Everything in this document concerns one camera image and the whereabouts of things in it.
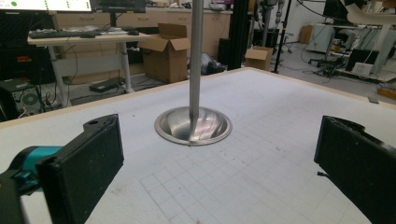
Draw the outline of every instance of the keyboard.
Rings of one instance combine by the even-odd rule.
[[[57,32],[32,32],[29,34],[32,39],[79,37],[81,35],[100,35],[97,31],[57,31]]]

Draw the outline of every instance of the box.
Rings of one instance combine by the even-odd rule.
[[[311,25],[306,25],[301,28],[300,32],[300,43],[309,44],[309,40],[311,39],[312,29],[314,27]]]
[[[160,33],[137,46],[143,49],[146,76],[165,83],[187,79],[187,27],[169,23],[159,23]]]
[[[273,51],[270,48],[253,46],[253,49],[248,49],[245,55],[246,67],[270,71]]]
[[[255,4],[256,4],[255,0],[248,1],[248,12],[254,12]]]

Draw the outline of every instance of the light stand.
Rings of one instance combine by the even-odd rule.
[[[275,69],[274,73],[278,73],[277,67],[279,65],[280,61],[280,51],[283,47],[283,40],[285,39],[285,34],[286,34],[286,28],[288,26],[288,17],[289,17],[289,12],[290,12],[290,5],[291,5],[291,0],[288,2],[288,8],[286,9],[286,15],[285,15],[285,20],[283,21],[283,29],[282,29],[282,34],[280,35],[280,42],[279,42],[279,50],[277,51],[276,55],[276,63],[275,63]]]

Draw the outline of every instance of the equipment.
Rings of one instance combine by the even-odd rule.
[[[90,91],[105,92],[111,89],[117,88],[124,84],[125,78],[123,77],[113,77],[109,80],[99,82],[90,86]]]
[[[93,119],[64,147],[28,147],[0,174],[2,224],[29,223],[21,196],[42,188],[53,223],[84,223],[123,165],[118,115]]]
[[[114,13],[145,13],[146,0],[91,0],[92,11]]]
[[[352,71],[356,63],[374,64],[378,56],[377,50],[353,49],[346,64],[346,70]]]
[[[6,120],[42,112],[43,103],[37,87],[20,79],[1,81],[0,98]]]
[[[354,3],[361,8],[364,0],[354,0]],[[333,19],[334,25],[352,25],[353,23],[347,19],[347,9],[340,0],[326,0],[323,9],[323,16]]]
[[[276,27],[280,23],[280,17],[282,16],[282,8],[285,4],[284,0],[257,0],[255,11],[256,21],[259,23],[259,26],[262,28],[262,46],[266,46],[267,43],[267,35],[269,30],[270,18],[271,18],[271,10],[277,4],[277,12],[276,12]]]
[[[53,32],[36,32],[33,31],[29,34],[32,39],[43,39],[43,38],[60,38],[60,37],[79,37],[82,35],[100,35],[99,32],[96,31],[53,31]]]
[[[396,223],[396,148],[345,119],[323,116],[314,161],[374,224]]]
[[[91,12],[90,1],[87,0],[4,0],[0,10],[9,12],[40,12],[40,11],[80,11]]]

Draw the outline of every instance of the white tabletop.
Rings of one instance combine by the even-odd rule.
[[[134,42],[143,41],[150,38],[150,35],[97,35],[95,38],[81,38],[81,37],[62,37],[62,38],[43,38],[32,39],[28,37],[27,42],[30,45],[37,46],[61,46],[61,45],[76,45],[76,44],[101,44],[101,43],[120,43],[120,42]]]
[[[82,124],[120,115],[125,162],[87,223],[370,223],[314,163],[323,115],[350,119],[396,146],[396,110],[254,69],[206,77],[201,106],[233,123],[206,147],[162,139],[154,120],[189,103],[189,83],[0,123],[0,170],[29,146],[63,146]],[[41,192],[23,197],[32,223],[50,223]]]

